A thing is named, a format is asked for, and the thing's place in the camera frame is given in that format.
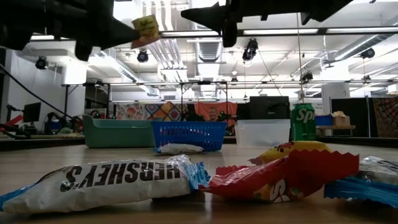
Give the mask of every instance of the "red candy bag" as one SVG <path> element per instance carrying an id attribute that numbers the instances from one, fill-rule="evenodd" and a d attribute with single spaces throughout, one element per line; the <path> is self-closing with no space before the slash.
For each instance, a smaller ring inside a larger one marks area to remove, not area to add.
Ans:
<path id="1" fill-rule="evenodd" d="M 325 183 L 358 172 L 359 156 L 328 151 L 292 151 L 289 156 L 260 166 L 219 167 L 205 192 L 270 203 L 309 196 Z"/>

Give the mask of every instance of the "wooden floor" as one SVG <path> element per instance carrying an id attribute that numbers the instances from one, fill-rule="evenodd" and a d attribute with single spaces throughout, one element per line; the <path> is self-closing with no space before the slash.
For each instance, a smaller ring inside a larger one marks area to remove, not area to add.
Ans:
<path id="1" fill-rule="evenodd" d="M 341 152 L 398 161 L 398 149 L 329 145 Z M 191 156 L 213 175 L 219 166 L 249 165 L 264 148 L 224 145 L 217 153 Z M 88 149 L 55 147 L 0 152 L 0 195 L 39 180 L 63 166 L 121 159 L 154 159 L 151 149 Z M 299 202 L 242 203 L 198 193 L 178 200 L 147 200 L 68 214 L 13 215 L 0 212 L 0 223 L 398 223 L 398 212 L 376 203 L 323 199 L 322 190 Z"/>

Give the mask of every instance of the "small yellow package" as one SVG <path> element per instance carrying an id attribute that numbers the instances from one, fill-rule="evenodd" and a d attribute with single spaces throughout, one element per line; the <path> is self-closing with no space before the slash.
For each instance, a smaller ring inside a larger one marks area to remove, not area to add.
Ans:
<path id="1" fill-rule="evenodd" d="M 154 15 L 144 16 L 132 21 L 135 30 L 138 30 L 141 37 L 145 39 L 157 38 L 159 25 Z"/>
<path id="2" fill-rule="evenodd" d="M 332 152 L 332 150 L 322 142 L 318 141 L 294 141 L 288 142 L 285 144 L 280 144 L 278 146 L 273 147 L 272 149 L 268 149 L 265 153 L 261 154 L 259 157 L 250 159 L 249 161 L 255 165 L 267 164 L 268 162 L 272 162 L 274 160 L 283 158 L 288 156 L 290 152 L 293 150 L 298 151 L 328 151 Z"/>

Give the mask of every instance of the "green soda can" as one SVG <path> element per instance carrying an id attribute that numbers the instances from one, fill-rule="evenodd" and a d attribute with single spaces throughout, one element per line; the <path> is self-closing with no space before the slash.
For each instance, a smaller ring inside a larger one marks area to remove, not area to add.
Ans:
<path id="1" fill-rule="evenodd" d="M 293 141 L 315 141 L 317 127 L 315 126 L 315 110 L 311 103 L 299 103 L 292 110 Z"/>

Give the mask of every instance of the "green plastic bin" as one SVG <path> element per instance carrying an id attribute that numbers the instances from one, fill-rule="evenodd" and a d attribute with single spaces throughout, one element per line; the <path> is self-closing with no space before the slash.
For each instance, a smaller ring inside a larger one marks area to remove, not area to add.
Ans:
<path id="1" fill-rule="evenodd" d="M 93 119 L 84 115 L 84 135 L 88 147 L 154 147 L 152 121 Z"/>

